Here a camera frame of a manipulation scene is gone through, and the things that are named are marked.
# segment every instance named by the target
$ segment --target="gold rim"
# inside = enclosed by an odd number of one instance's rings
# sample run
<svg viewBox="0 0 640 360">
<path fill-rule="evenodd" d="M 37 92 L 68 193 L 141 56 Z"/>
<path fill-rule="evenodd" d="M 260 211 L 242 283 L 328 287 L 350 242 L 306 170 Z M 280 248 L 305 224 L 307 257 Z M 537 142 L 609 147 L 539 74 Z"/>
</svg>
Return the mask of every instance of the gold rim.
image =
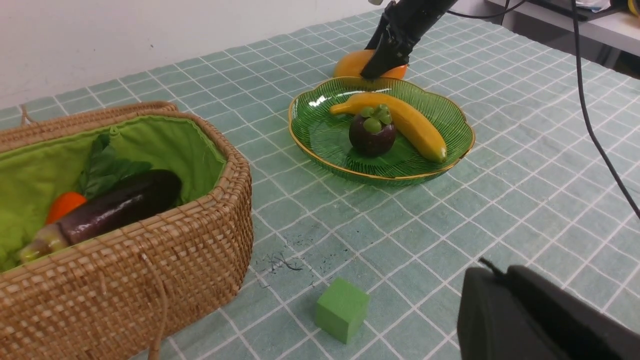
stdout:
<svg viewBox="0 0 640 360">
<path fill-rule="evenodd" d="M 311 151 L 304 144 L 302 144 L 300 142 L 300 140 L 298 140 L 298 137 L 293 133 L 293 126 L 292 126 L 292 124 L 293 124 L 293 116 L 291 115 L 291 112 L 293 110 L 293 104 L 296 103 L 296 101 L 298 100 L 299 97 L 301 97 L 302 95 L 308 94 L 310 92 L 316 91 L 318 88 L 320 88 L 320 86 L 323 86 L 324 84 L 326 84 L 326 83 L 328 83 L 330 81 L 334 81 L 334 80 L 338 80 L 338 79 L 360 79 L 361 80 L 361 78 L 358 78 L 358 77 L 355 77 L 355 76 L 340 76 L 340 77 L 337 77 L 337 78 L 327 79 L 327 80 L 323 81 L 322 83 L 318 84 L 315 88 L 313 88 L 313 90 L 302 92 L 302 93 L 298 94 L 298 96 L 294 97 L 293 100 L 291 101 L 290 105 L 289 105 L 289 111 L 288 111 L 288 113 L 289 113 L 289 134 L 293 138 L 293 141 L 295 141 L 296 144 L 298 145 L 298 147 L 300 149 L 302 149 L 302 151 L 306 152 L 307 155 L 311 156 L 312 158 L 316 159 L 317 161 L 320 161 L 321 163 L 323 163 L 323 164 L 325 164 L 325 165 L 327 165 L 329 167 L 332 167 L 332 168 L 334 168 L 336 170 L 340 170 L 342 172 L 346 172 L 348 174 L 368 177 L 369 179 L 379 179 L 379 180 L 387 180 L 387 181 L 389 181 L 389 180 L 391 180 L 391 181 L 403 181 L 403 180 L 421 179 L 423 177 L 429 177 L 429 176 L 441 174 L 441 173 L 443 173 L 445 171 L 448 171 L 453 166 L 458 164 L 460 162 L 460 160 L 462 160 L 471 151 L 471 149 L 473 149 L 474 145 L 476 144 L 476 132 L 474 131 L 474 128 L 471 127 L 471 125 L 469 125 L 469 123 L 467 122 L 467 116 L 465 115 L 465 112 L 462 111 L 462 108 L 460 108 L 460 106 L 458 106 L 458 104 L 456 104 L 453 100 L 449 99 L 448 97 L 442 96 L 440 94 L 436 94 L 434 92 L 428 92 L 427 90 L 417 86 L 416 84 L 410 83 L 409 81 L 406 81 L 406 80 L 396 79 L 396 78 L 383 78 L 383 79 L 393 79 L 395 81 L 400 81 L 402 83 L 409 84 L 410 86 L 413 86 L 413 87 L 419 89 L 421 92 L 424 92 L 425 94 L 431 94 L 431 95 L 443 97 L 445 100 L 447 100 L 447 101 L 451 102 L 453 105 L 455 105 L 455 107 L 457 107 L 458 110 L 460 110 L 460 113 L 462 114 L 462 118 L 465 121 L 465 125 L 471 130 L 472 139 L 471 139 L 471 144 L 469 144 L 469 148 L 455 162 L 451 163 L 449 166 L 447 166 L 445 168 L 440 169 L 439 171 L 427 172 L 427 173 L 424 173 L 424 174 L 412 175 L 412 176 L 401 176 L 401 177 L 376 176 L 376 175 L 370 175 L 370 174 L 365 174 L 365 173 L 362 173 L 362 172 L 349 170 L 347 168 L 343 168 L 343 167 L 339 167 L 337 165 L 334 165 L 334 164 L 326 161 L 325 159 L 322 159 L 318 155 L 316 155 L 313 151 Z"/>
</svg>

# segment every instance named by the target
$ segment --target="eggplant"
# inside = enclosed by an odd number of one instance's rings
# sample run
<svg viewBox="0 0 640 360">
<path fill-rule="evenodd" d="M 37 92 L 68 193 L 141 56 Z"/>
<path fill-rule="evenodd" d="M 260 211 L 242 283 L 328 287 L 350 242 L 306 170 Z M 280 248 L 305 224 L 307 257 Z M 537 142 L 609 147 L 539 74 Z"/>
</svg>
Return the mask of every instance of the eggplant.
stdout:
<svg viewBox="0 0 640 360">
<path fill-rule="evenodd" d="M 110 233 L 172 208 L 182 181 L 169 170 L 148 170 L 117 182 L 57 222 L 39 230 L 20 252 L 23 263 Z"/>
<path fill-rule="evenodd" d="M 349 141 L 357 153 L 370 158 L 391 150 L 396 141 L 396 126 L 387 105 L 380 104 L 375 110 L 364 107 L 351 121 Z"/>
</svg>

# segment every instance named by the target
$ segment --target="tablecloth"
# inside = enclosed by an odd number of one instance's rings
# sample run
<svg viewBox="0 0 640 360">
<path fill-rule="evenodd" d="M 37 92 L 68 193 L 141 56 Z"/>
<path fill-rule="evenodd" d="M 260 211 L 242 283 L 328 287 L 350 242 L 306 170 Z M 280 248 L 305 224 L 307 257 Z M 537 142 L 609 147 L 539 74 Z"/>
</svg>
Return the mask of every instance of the tablecloth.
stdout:
<svg viewBox="0 0 640 360">
<path fill-rule="evenodd" d="M 407 79 L 457 102 L 473 151 L 446 175 L 373 188 L 309 162 L 287 130 L 292 98 L 362 49 L 365 13 L 28 104 L 37 120 L 171 100 L 250 160 L 255 250 L 237 298 L 170 336 L 162 359 L 459 359 L 464 271 L 480 256 L 525 264 L 640 331 L 640 222 L 586 132 L 575 58 L 480 20 L 446 15 Z M 591 121 L 640 200 L 640 81 L 584 64 Z M 0 110 L 0 127 L 19 109 Z M 284 257 L 300 271 L 273 266 Z M 371 295 L 349 345 L 313 322 L 336 277 Z M 136 359 L 145 359 L 146 352 Z"/>
</svg>

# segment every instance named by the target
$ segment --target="fake fruit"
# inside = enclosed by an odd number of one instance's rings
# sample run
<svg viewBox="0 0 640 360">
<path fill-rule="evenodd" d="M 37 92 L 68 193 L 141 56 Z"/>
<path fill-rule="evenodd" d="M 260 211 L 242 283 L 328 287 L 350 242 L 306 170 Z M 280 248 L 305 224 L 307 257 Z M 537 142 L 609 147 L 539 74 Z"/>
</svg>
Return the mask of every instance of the fake fruit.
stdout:
<svg viewBox="0 0 640 360">
<path fill-rule="evenodd" d="M 391 150 L 396 140 L 396 127 L 387 105 L 375 109 L 366 106 L 351 121 L 349 141 L 363 156 L 376 157 Z"/>
<path fill-rule="evenodd" d="M 365 65 L 369 62 L 375 50 L 359 50 L 345 55 L 333 69 L 333 77 L 353 76 L 360 78 L 360 73 Z M 402 79 L 406 74 L 408 65 L 394 67 L 393 69 L 382 74 L 381 78 Z"/>
<path fill-rule="evenodd" d="M 149 170 L 119 181 L 108 192 L 41 228 L 20 252 L 23 263 L 170 209 L 182 181 L 169 170 Z"/>
<path fill-rule="evenodd" d="M 359 114 L 362 109 L 377 104 L 387 104 L 396 129 L 418 150 L 425 159 L 435 163 L 447 160 L 447 145 L 438 129 L 421 112 L 406 102 L 379 92 L 360 92 L 342 104 L 333 105 L 332 115 Z"/>
<path fill-rule="evenodd" d="M 84 197 L 81 193 L 62 193 L 53 202 L 51 209 L 49 209 L 49 216 L 47 216 L 45 224 L 49 225 L 58 221 L 58 219 L 70 213 L 73 209 L 76 209 L 78 206 L 84 204 L 85 202 L 86 197 Z"/>
<path fill-rule="evenodd" d="M 640 17 L 640 1 L 629 0 L 629 10 L 635 15 Z"/>
</svg>

